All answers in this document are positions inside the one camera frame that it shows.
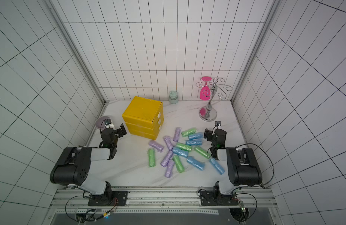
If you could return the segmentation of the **green bag roll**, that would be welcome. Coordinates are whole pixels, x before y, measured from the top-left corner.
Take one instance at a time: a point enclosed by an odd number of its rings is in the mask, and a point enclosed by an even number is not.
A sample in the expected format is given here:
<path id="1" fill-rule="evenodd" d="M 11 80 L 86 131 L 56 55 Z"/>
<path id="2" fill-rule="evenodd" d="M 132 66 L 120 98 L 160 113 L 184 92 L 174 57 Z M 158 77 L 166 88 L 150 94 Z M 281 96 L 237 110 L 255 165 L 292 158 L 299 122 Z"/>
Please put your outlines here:
<path id="1" fill-rule="evenodd" d="M 189 135 L 194 134 L 194 133 L 196 133 L 196 128 L 195 127 L 182 131 L 181 135 L 183 137 L 186 137 L 186 136 L 189 136 Z"/>
<path id="2" fill-rule="evenodd" d="M 149 148 L 148 149 L 148 165 L 149 167 L 155 167 L 156 166 L 156 158 L 155 158 L 155 149 Z"/>
<path id="3" fill-rule="evenodd" d="M 184 168 L 183 164 L 181 163 L 179 156 L 177 156 L 177 155 L 173 156 L 173 161 L 175 162 L 177 171 L 179 173 L 183 173 L 185 171 L 185 168 Z"/>
<path id="4" fill-rule="evenodd" d="M 176 144 L 176 147 L 177 148 L 179 148 L 179 149 L 181 149 L 181 150 L 183 150 L 183 151 L 192 151 L 192 146 L 190 146 L 190 145 L 186 145 L 186 144 L 183 144 L 183 143 L 177 143 Z"/>
<path id="5" fill-rule="evenodd" d="M 209 150 L 205 150 L 200 146 L 194 146 L 194 151 L 199 153 L 200 155 L 202 155 L 205 158 L 210 158 L 211 157 L 211 153 Z"/>

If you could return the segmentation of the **green bag roll top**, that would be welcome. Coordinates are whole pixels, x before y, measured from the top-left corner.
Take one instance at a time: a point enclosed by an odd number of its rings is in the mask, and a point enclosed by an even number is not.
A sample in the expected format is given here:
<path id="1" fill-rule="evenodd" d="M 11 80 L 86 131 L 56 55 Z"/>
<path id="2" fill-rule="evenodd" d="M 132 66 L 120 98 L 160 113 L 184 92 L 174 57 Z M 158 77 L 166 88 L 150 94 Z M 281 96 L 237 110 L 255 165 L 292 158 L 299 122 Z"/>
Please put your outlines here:
<path id="1" fill-rule="evenodd" d="M 194 133 L 196 133 L 196 128 L 195 127 L 182 131 L 181 135 L 183 137 L 186 137 L 186 136 L 189 136 L 189 135 L 194 134 Z"/>

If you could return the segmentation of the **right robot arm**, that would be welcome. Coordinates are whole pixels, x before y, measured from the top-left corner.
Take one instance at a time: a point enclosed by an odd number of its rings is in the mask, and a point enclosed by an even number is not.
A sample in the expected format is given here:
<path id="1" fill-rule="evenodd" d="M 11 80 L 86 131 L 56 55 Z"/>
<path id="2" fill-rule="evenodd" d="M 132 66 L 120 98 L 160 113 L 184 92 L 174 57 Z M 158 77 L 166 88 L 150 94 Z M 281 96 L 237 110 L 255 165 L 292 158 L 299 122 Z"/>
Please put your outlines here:
<path id="1" fill-rule="evenodd" d="M 243 146 L 226 147 L 227 132 L 222 129 L 204 131 L 204 139 L 211 142 L 208 150 L 211 165 L 221 175 L 213 190 L 199 190 L 202 206 L 239 206 L 243 202 L 236 194 L 243 186 L 255 187 L 262 184 L 263 176 L 251 148 Z"/>

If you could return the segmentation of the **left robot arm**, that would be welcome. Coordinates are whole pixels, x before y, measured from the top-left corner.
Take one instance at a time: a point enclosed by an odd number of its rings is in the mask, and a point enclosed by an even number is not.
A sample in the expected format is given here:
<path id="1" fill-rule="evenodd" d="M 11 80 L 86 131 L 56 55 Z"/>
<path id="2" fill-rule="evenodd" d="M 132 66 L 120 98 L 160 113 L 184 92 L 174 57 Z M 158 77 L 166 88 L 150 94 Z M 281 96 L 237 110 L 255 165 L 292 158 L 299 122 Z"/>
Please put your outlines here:
<path id="1" fill-rule="evenodd" d="M 99 147 L 66 147 L 50 174 L 50 181 L 63 186 L 74 185 L 90 194 L 88 206 L 125 206 L 128 192 L 113 191 L 111 184 L 90 172 L 92 162 L 112 160 L 118 139 L 127 134 L 123 124 L 118 129 L 101 131 Z"/>

